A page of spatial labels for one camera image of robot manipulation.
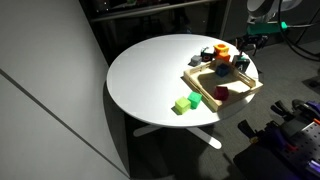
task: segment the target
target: green cube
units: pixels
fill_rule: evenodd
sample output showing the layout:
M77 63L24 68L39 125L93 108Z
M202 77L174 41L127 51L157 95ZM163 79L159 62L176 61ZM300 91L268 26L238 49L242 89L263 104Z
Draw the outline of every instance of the green cube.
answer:
M190 109L190 106L191 102L185 97L181 97L175 102L175 108L180 114L183 114L186 111L188 111Z
M197 109L198 105L200 104L202 95L196 92L191 92L188 100L191 102L191 109Z

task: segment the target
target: round white table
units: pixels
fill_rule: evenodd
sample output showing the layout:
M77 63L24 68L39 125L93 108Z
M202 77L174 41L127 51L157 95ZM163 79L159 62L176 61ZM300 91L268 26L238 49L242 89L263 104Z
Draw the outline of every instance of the round white table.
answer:
M251 101L254 94L218 112L203 102L183 115L172 110L177 99L192 92L182 79L183 71L192 68L188 65L191 58L200 55L202 48L220 43L229 47L231 59L239 54L235 46L215 38L178 34L137 43L114 60L106 78L111 97L124 112L151 125L147 131L138 130L136 136L160 127L187 128L199 136L201 130L196 127L228 118ZM258 79L253 62L246 74Z

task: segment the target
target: table base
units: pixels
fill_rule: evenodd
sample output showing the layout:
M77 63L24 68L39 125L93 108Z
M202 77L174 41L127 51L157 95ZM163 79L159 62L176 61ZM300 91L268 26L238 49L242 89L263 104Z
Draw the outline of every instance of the table base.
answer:
M162 127L160 126L154 126L154 125L147 125L142 128L136 129L133 132L133 135L135 137L140 137L145 134L151 133L153 131L156 131L158 129L161 129ZM192 128L186 128L188 131L190 131L192 134L197 136L198 138L202 139L204 142L208 143L210 146L220 149L222 147L220 141L217 139L213 138L212 136L209 136L207 133L203 132L201 129L197 127L192 127Z

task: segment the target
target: white wall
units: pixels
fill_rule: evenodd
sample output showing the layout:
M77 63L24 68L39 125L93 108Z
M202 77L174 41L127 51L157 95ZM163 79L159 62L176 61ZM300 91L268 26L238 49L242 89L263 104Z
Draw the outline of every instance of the white wall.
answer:
M54 115L92 144L121 171L128 174L114 146L104 114L103 85L108 66L80 3L77 0L1 0L0 7L0 68L46 108L50 109ZM11 100L6 99L5 102L0 101L1 113L6 112L3 109L6 103L10 101L13 101L12 103L15 105L20 103L19 99L17 102L15 100L12 98ZM26 113L26 111L33 111L33 109L26 110L24 106L19 106L14 111L15 114L20 114L16 118L17 121L21 121L24 120L21 114ZM29 117L29 119L37 121L32 123L35 125L39 123L38 121L45 120L57 123L53 118L45 117L44 115L40 116L37 113L34 114L34 117ZM4 120L9 125L12 122L8 121L8 119ZM48 125L46 125L48 122L42 123L40 126L42 130L35 131L32 137L40 138L43 136L43 139L35 139L34 144L26 142L21 147L27 148L27 152L31 153L32 149L36 149L35 145L37 143L44 143L44 147L39 150L39 153L43 153L43 156L47 157L48 161L55 161L60 154L50 155L50 153L46 152L50 149L51 144L45 143L45 138L51 137L50 133L53 133L51 135L59 134L55 133L54 130L63 131L63 127L50 129L52 128L49 125L50 123ZM29 122L22 121L21 125L29 126ZM6 137L13 136L20 131L14 125L10 125L10 127L13 129L4 134L3 141L10 141ZM58 136L56 139L50 140L54 141L56 146L66 148L64 151L73 152L80 146L84 146L80 145L81 142L73 146L72 143L69 143L72 140L72 135L68 134L66 136L70 136L66 137L69 139L65 139L64 136ZM31 136L27 139L22 138L19 140L18 137L15 139L18 143L31 140ZM12 146L9 149L13 150L21 147ZM79 162L85 162L84 159L90 163L87 158L97 156L93 152L90 152L90 155L89 149L81 148L83 150L80 149L79 151L86 154L80 153L74 156L80 159L83 158L82 160L67 162L68 159L65 159L65 163L76 166ZM0 159L8 156L8 154L3 153L0 155ZM35 161L32 157L25 158L20 163L26 165L36 163L35 166L39 167L47 163ZM0 166L4 167L6 164L0 162ZM10 168L13 168L12 171L15 171L14 173L18 173L21 170L11 166ZM112 169L110 165L105 165L105 168ZM32 174L33 170L35 169L31 168L29 173ZM3 179L1 178L2 176L6 177L5 174L0 173L0 179Z
M1 180L126 180L0 75Z

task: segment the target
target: cable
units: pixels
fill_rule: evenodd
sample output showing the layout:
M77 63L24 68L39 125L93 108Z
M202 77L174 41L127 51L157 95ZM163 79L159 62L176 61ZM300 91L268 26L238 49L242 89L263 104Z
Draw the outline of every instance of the cable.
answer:
M309 24L313 22L313 20L317 17L318 13L320 12L320 7L318 7L316 13L313 15L311 20L309 21ZM300 34L299 38L296 40L295 44L298 44L300 40L302 39L303 35L306 33L307 29L304 29L303 32Z
M320 58L319 58L316 54L311 53L311 52L309 52L309 51L301 48L300 46L293 44L293 42L290 41L290 39L284 34L284 31L283 31L282 26L281 26L281 5L282 5L282 2L283 2L283 0L280 0L280 1L279 1L279 7L278 7L278 24L279 24L280 32L281 32L281 35L282 35L283 39L284 39L285 42L288 44L289 48L290 48L293 52L295 52L297 55L299 55L299 56L301 56L301 57L303 57L303 58L305 58L305 59L311 60L311 61L320 62ZM301 54L300 52L298 52L295 48L303 51L304 53L306 53L306 54L308 54L308 55L311 55L311 56L317 57L317 58L314 59L314 58L305 56L305 55Z
M304 24L304 25L288 25L288 28L308 28L311 26L319 25L319 24L320 24L320 22L316 22L313 24Z

